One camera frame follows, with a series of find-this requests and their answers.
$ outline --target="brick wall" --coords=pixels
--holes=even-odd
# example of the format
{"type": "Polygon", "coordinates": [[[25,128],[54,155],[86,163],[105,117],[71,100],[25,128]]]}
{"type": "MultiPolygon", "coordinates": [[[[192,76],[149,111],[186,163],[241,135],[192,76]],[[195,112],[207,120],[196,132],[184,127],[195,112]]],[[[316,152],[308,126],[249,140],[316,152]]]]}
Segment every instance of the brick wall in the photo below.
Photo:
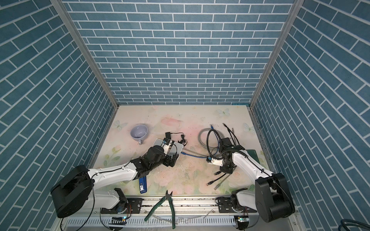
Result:
{"type": "Polygon", "coordinates": [[[306,0],[255,107],[307,230],[370,223],[369,12],[306,0]]]}
{"type": "Polygon", "coordinates": [[[112,115],[49,0],[0,1],[0,230],[50,229],[50,188],[86,164],[112,115]]]}
{"type": "Polygon", "coordinates": [[[120,104],[246,104],[293,0],[63,2],[120,104]]]}

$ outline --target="ventilated metal panel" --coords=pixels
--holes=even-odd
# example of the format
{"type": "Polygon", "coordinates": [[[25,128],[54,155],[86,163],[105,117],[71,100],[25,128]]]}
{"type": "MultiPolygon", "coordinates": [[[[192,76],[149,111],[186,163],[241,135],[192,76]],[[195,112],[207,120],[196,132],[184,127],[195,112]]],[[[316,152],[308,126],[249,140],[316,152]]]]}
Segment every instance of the ventilated metal panel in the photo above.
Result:
{"type": "MultiPolygon", "coordinates": [[[[147,222],[144,221],[145,216],[134,216],[127,220],[125,225],[110,225],[111,227],[127,227],[127,228],[153,228],[153,227],[166,227],[171,226],[170,222],[159,220],[157,218],[150,218],[147,222]]],[[[160,216],[161,219],[171,220],[171,216],[160,216]]],[[[81,226],[87,217],[70,217],[68,218],[67,227],[79,227],[81,226]]],[[[112,221],[112,217],[102,217],[103,223],[108,226],[109,222],[112,221]]],[[[176,226],[185,225],[235,225],[234,216],[232,215],[212,215],[206,218],[191,218],[176,216],[176,226]]],[[[90,219],[85,224],[87,227],[99,227],[102,226],[99,217],[90,217],[90,219]]]]}

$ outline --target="metal base plate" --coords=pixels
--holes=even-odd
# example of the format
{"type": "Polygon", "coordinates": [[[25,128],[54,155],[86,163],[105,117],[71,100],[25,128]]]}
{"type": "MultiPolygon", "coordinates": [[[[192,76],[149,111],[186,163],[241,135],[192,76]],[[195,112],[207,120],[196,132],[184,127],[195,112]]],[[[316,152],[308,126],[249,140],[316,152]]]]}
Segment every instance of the metal base plate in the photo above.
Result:
{"type": "Polygon", "coordinates": [[[127,198],[128,203],[131,205],[131,213],[138,214],[141,210],[142,198],[127,198]]]}
{"type": "MultiPolygon", "coordinates": [[[[242,213],[243,210],[236,210],[233,208],[230,197],[217,197],[216,203],[218,204],[219,213],[242,213]]],[[[256,213],[257,211],[246,207],[248,213],[256,213]]]]}

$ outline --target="green plier handles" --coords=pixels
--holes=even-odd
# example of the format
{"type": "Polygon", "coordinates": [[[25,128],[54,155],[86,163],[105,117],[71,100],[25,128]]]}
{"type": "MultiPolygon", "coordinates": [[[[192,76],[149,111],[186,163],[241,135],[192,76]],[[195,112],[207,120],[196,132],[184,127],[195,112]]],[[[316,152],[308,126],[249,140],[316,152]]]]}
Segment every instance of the green plier handles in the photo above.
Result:
{"type": "Polygon", "coordinates": [[[154,205],[152,210],[150,210],[149,214],[145,217],[144,221],[148,221],[150,216],[153,215],[154,211],[161,205],[163,202],[168,200],[169,207],[171,208],[171,213],[172,213],[172,229],[175,228],[175,209],[174,209],[174,204],[172,203],[172,192],[168,194],[168,190],[166,191],[166,195],[162,197],[162,199],[154,205]]]}

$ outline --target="floral mat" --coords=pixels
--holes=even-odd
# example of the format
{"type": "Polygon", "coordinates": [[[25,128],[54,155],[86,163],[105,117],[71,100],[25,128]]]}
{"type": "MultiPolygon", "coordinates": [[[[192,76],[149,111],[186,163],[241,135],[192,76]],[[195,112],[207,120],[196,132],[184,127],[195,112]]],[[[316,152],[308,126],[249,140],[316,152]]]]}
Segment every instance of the floral mat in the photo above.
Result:
{"type": "MultiPolygon", "coordinates": [[[[155,139],[165,137],[165,132],[183,132],[188,141],[185,148],[207,155],[207,150],[198,142],[199,131],[209,128],[212,124],[225,137],[229,137],[222,123],[229,128],[234,128],[240,144],[245,149],[254,149],[261,165],[268,168],[247,107],[231,105],[120,106],[94,163],[94,168],[124,164],[145,154],[155,139]],[[149,128],[149,135],[142,145],[130,136],[131,129],[137,124],[145,124],[149,128]]],[[[201,136],[204,143],[206,136],[207,132],[201,136]]],[[[181,140],[180,134],[172,134],[172,140],[181,140]]],[[[215,146],[216,144],[216,137],[212,134],[209,138],[209,145],[215,146]]],[[[209,164],[205,159],[180,155],[174,167],[161,165],[148,174],[148,191],[142,195],[164,195],[166,190],[173,191],[174,195],[230,194],[233,190],[243,187],[254,191],[254,181],[238,167],[218,189],[214,190],[223,178],[210,186],[206,184],[221,176],[214,175],[217,171],[219,171],[219,166],[209,164]]],[[[116,187],[121,188],[125,195],[140,195],[138,180],[119,182],[102,189],[111,190],[116,187]]]]}

